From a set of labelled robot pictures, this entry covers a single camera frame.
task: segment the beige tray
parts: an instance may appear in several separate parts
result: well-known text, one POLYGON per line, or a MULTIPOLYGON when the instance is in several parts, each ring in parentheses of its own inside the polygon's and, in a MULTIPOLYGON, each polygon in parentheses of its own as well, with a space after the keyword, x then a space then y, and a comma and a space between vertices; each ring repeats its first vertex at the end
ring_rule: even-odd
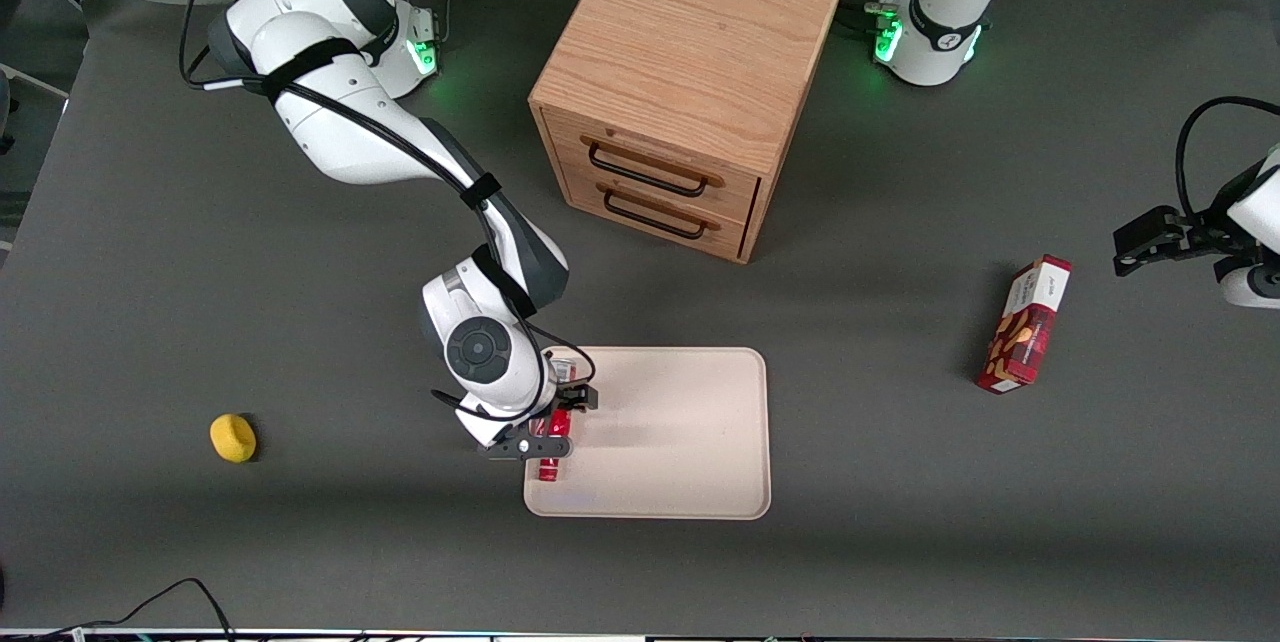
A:
MULTIPOLYGON (((563 347, 553 352, 579 359, 563 347)), ((573 413, 573 450, 556 482, 539 481, 538 460, 525 464, 530 512, 657 519, 758 519, 768 512, 769 422, 759 352, 585 352, 598 368, 591 386, 600 409, 573 413)))

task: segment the drawer handle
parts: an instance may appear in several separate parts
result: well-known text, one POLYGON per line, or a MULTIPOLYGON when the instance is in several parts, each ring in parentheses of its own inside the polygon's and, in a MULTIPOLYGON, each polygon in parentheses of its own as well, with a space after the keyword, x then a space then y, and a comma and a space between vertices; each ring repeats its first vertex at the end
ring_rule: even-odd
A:
POLYGON ((646 201, 640 200, 639 197, 622 194, 622 192, 613 191, 613 188, 604 185, 596 185, 596 188, 604 192, 604 208, 609 210, 609 212, 618 215, 618 217, 630 219, 630 221, 632 223, 646 224, 646 226, 653 226, 654 229, 662 229, 662 231, 668 233, 668 235, 682 237, 685 238, 685 240, 700 240, 700 238, 704 235, 705 231, 708 231, 708 229, 712 229, 713 231, 716 231, 716 229, 719 229, 719 224, 708 223, 704 221, 704 219, 698 219, 698 217, 686 217, 686 215, 676 214, 673 212, 673 210, 658 208, 658 206, 646 203, 646 201), (695 223, 698 224, 698 229, 695 231, 687 231, 687 229, 681 229, 680 226, 672 226, 672 224, 658 223, 657 219, 645 217, 645 215, 643 214, 631 212, 631 210, 621 208, 618 205, 613 205, 612 203, 613 197, 620 197, 621 200, 626 200, 631 205, 646 206, 646 208, 652 208, 654 210, 654 212, 668 214, 672 215, 672 217, 681 217, 685 219, 685 221, 687 223, 695 223))
MULTIPOLYGON (((707 191, 707 183, 710 182, 710 178, 705 176, 704 174, 704 176, 701 176, 701 180, 698 183, 696 187, 689 188, 681 185, 672 185, 671 182, 658 180, 657 176, 649 176, 643 171, 631 171, 631 169, 627 168, 618 168, 617 164, 604 162, 603 159, 595 156, 598 151, 600 151, 600 142, 591 142, 591 148, 588 151, 586 156, 588 159, 591 160, 591 165, 594 168, 603 169, 603 171, 612 171, 613 174, 617 174, 617 176, 626 176, 627 180, 641 182, 645 183, 645 185, 658 187, 659 191, 672 192, 672 194, 680 194, 684 197, 700 197, 703 192, 707 191)), ((617 151, 612 150, 607 151, 609 151, 609 153, 617 153, 617 151)))

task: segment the yellow object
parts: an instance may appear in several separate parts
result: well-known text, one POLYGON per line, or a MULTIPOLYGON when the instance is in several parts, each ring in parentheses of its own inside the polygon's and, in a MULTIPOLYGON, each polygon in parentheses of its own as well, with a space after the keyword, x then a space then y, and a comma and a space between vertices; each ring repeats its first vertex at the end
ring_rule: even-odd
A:
POLYGON ((246 463, 257 451, 257 434, 238 414, 224 414, 215 419, 209 426, 209 437, 218 455, 229 463, 246 463))

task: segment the wooden drawer cabinet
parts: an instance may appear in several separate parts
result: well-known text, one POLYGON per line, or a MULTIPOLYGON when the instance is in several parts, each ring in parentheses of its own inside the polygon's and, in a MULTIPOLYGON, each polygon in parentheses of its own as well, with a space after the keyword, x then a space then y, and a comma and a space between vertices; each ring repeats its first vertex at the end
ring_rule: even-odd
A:
POLYGON ((745 228, 740 219, 722 217, 689 205, 658 200, 635 183, 600 182, 598 176, 576 171, 566 173, 563 183, 568 191, 568 203, 584 212, 709 254, 737 258, 745 228))
POLYGON ((731 165, 713 164, 691 153, 618 133, 573 115, 545 113, 554 159, 566 173, 621 185, 632 185, 678 208, 701 210, 745 221, 759 187, 759 176, 731 165))
POLYGON ((580 0, 530 93, 575 208, 745 263, 838 0, 580 0))

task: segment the dark gray tabletop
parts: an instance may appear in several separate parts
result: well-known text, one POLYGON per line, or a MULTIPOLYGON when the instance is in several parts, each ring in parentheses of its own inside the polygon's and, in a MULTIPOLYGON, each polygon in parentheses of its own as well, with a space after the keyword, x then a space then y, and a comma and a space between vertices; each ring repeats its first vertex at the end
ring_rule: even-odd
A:
MULTIPOLYGON (((562 203, 525 96, 572 5, 460 0, 407 104, 566 249, 541 324, 762 352, 772 510, 527 513, 428 395, 452 381, 415 297, 479 244, 471 215, 430 182, 329 182, 265 101, 184 90, 175 8, 102 3, 0 272, 5 625, 200 575, 246 628, 1280 636, 1280 317, 1203 260, 1110 263, 1174 200, 1194 105, 1276 98, 1265 0, 997 0, 942 90, 833 36, 748 267, 562 203), (988 395, 1010 274, 1043 253, 1075 272, 1041 382, 988 395), (261 463, 214 455, 224 411, 261 419, 261 463)), ((1197 200, 1277 141, 1213 113, 1197 200)), ((212 624, 193 593, 137 622, 212 624)))

